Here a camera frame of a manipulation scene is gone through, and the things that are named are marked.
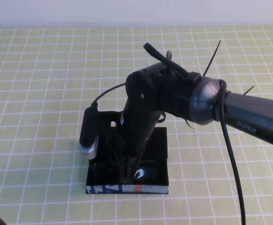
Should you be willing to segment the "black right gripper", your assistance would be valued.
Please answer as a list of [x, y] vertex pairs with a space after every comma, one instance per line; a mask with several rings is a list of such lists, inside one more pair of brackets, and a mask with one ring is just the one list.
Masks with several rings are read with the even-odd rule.
[[121, 184], [131, 184], [133, 177], [141, 177], [141, 158], [153, 131], [153, 128], [116, 129], [116, 164], [120, 165]]

